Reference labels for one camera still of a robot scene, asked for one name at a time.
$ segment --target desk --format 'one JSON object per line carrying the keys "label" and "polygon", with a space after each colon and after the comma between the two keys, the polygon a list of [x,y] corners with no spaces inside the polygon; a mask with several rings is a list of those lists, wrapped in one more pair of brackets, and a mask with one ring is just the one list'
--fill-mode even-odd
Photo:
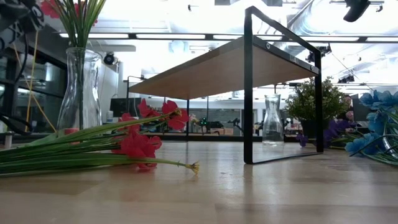
{"label": "desk", "polygon": [[[384,224],[398,220],[397,169],[345,151],[245,166],[240,142],[165,142],[157,157],[200,160],[0,179],[2,224]],[[299,144],[262,148],[290,154]]]}

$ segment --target table surface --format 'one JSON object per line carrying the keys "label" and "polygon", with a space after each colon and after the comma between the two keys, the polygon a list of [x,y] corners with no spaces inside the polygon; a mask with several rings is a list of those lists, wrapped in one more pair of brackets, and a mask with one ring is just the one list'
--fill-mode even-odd
{"label": "table surface", "polygon": [[[291,154],[298,144],[254,157]],[[157,157],[200,161],[200,173],[159,164],[0,179],[2,224],[349,223],[398,220],[398,169],[345,151],[256,166],[240,142],[168,142]]]}
{"label": "table surface", "polygon": [[[253,87],[318,75],[318,68],[253,37]],[[190,100],[244,89],[244,37],[129,88],[132,93]]]}

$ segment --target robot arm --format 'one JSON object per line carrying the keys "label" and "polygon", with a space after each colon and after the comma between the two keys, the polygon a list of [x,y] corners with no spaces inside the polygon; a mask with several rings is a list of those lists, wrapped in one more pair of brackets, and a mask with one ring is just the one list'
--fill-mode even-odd
{"label": "robot arm", "polygon": [[43,29],[44,15],[35,0],[0,0],[0,52],[22,35]]}

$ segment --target computer monitor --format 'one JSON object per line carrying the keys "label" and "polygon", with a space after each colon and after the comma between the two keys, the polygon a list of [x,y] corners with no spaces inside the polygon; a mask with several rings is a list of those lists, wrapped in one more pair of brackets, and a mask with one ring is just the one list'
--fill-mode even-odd
{"label": "computer monitor", "polygon": [[138,117],[139,110],[138,105],[141,103],[141,98],[129,98],[129,108],[126,109],[126,99],[125,98],[114,98],[111,99],[111,108],[113,111],[113,116],[115,118],[120,118],[124,113],[130,113],[131,116]]}
{"label": "computer monitor", "polygon": [[371,109],[367,106],[362,105],[359,99],[352,99],[352,101],[354,109],[354,120],[359,124],[363,122],[368,122],[368,119],[366,117],[370,112],[372,112]]}

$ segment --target clear glass bottle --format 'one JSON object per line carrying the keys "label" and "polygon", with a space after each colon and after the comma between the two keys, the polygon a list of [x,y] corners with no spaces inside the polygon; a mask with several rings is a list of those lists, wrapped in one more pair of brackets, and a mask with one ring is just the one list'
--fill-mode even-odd
{"label": "clear glass bottle", "polygon": [[280,94],[266,95],[266,116],[262,127],[262,143],[282,144],[284,142],[284,127],[280,118]]}
{"label": "clear glass bottle", "polygon": [[83,48],[67,49],[68,86],[63,97],[57,130],[79,130],[102,125],[98,97],[101,55]]}

